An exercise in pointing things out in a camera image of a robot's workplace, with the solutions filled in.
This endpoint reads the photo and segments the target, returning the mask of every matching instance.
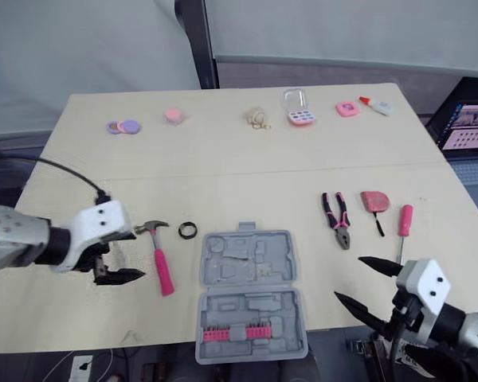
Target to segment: purple compact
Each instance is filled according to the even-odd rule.
[[[142,126],[134,119],[127,119],[123,122],[119,122],[117,128],[126,134],[136,134],[142,129]]]
[[[120,134],[119,124],[117,122],[108,122],[106,124],[106,130],[110,134]]]

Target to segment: screwdriver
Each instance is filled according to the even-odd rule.
[[[402,237],[400,241],[400,252],[397,256],[397,263],[404,265],[402,250],[404,249],[404,238],[409,236],[409,229],[411,228],[411,223],[413,221],[413,206],[404,205],[400,213],[400,224],[398,226],[398,235]]]

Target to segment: black rubber ring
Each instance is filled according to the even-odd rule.
[[[193,227],[194,232],[190,235],[184,235],[182,233],[182,229],[185,227]],[[197,235],[197,233],[198,233],[197,225],[193,223],[192,221],[185,221],[184,223],[178,226],[178,235],[181,236],[184,240],[193,239]]]

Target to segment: robotic arm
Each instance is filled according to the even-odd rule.
[[[411,260],[403,267],[375,257],[359,260],[384,275],[397,276],[398,292],[390,320],[384,322],[362,303],[335,294],[354,317],[392,341],[392,364],[397,340],[407,329],[415,332],[422,344],[429,339],[437,343],[432,349],[406,346],[407,354],[428,372],[445,380],[478,381],[478,314],[466,314],[445,303],[450,284],[437,261]]]
[[[107,201],[80,211],[65,227],[23,215],[0,205],[0,269],[49,265],[55,272],[93,270],[97,285],[121,285],[145,273],[123,268],[109,271],[103,254],[113,240],[134,240],[122,204]]]

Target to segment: power outlet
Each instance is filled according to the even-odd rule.
[[[92,361],[92,358],[93,356],[75,356],[72,359],[69,382],[88,382],[90,379],[90,369],[92,368],[92,364],[88,365],[86,370],[80,370],[80,366]]]

